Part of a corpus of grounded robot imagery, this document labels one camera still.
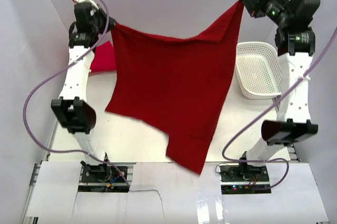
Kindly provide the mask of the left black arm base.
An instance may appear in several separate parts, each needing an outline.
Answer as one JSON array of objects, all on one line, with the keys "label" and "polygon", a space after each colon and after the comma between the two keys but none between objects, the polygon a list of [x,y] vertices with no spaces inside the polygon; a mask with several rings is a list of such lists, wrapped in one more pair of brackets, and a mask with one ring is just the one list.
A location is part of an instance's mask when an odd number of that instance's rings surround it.
[{"label": "left black arm base", "polygon": [[119,172],[116,168],[107,164],[90,165],[81,161],[81,165],[78,192],[129,192],[129,186],[124,181],[128,177],[128,166],[117,165]]}]

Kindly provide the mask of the white perforated plastic basket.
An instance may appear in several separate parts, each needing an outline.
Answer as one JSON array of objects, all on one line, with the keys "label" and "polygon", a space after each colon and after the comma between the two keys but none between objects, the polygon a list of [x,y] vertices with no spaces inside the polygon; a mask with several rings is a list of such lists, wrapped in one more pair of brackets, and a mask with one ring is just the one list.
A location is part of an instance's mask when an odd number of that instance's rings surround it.
[{"label": "white perforated plastic basket", "polygon": [[268,43],[238,43],[235,73],[241,92],[248,99],[273,99],[281,94],[277,51]]}]

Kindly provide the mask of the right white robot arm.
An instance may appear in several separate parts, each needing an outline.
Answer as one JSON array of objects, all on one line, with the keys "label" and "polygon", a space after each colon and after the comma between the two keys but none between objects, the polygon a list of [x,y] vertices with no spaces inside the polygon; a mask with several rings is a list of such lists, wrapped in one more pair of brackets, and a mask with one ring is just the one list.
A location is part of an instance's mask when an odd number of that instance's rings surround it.
[{"label": "right white robot arm", "polygon": [[321,0],[242,0],[254,18],[267,16],[277,25],[275,45],[281,69],[281,97],[276,120],[265,120],[261,138],[242,160],[262,167],[279,150],[318,132],[311,122],[308,70],[315,53],[315,33],[309,26]]}]

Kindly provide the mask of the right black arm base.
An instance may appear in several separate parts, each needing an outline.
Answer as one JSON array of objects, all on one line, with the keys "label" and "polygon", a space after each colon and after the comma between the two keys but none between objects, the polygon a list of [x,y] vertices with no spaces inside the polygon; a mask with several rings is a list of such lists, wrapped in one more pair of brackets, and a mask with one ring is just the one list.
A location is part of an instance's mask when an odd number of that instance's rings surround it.
[{"label": "right black arm base", "polygon": [[215,167],[220,176],[222,195],[270,194],[271,184],[266,166],[254,167],[220,163]]}]

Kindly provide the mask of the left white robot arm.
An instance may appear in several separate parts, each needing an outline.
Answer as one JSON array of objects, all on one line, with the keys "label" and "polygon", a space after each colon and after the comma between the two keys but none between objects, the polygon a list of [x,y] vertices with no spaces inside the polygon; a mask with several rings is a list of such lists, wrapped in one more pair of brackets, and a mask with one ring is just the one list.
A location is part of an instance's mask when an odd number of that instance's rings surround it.
[{"label": "left white robot arm", "polygon": [[95,56],[94,44],[105,28],[115,22],[93,1],[84,0],[74,6],[76,21],[69,28],[69,69],[59,98],[51,101],[60,126],[65,128],[85,151],[84,166],[98,166],[108,161],[107,153],[98,140],[90,136],[96,124],[96,112],[86,102],[90,66]]}]

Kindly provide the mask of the dark red t-shirt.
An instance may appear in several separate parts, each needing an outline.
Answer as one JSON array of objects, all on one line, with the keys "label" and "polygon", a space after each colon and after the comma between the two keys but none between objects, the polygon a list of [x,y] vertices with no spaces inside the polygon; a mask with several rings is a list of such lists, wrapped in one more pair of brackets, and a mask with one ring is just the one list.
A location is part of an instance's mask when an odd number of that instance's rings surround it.
[{"label": "dark red t-shirt", "polygon": [[112,29],[116,84],[106,111],[168,135],[166,156],[200,174],[232,82],[243,3],[181,39]]}]

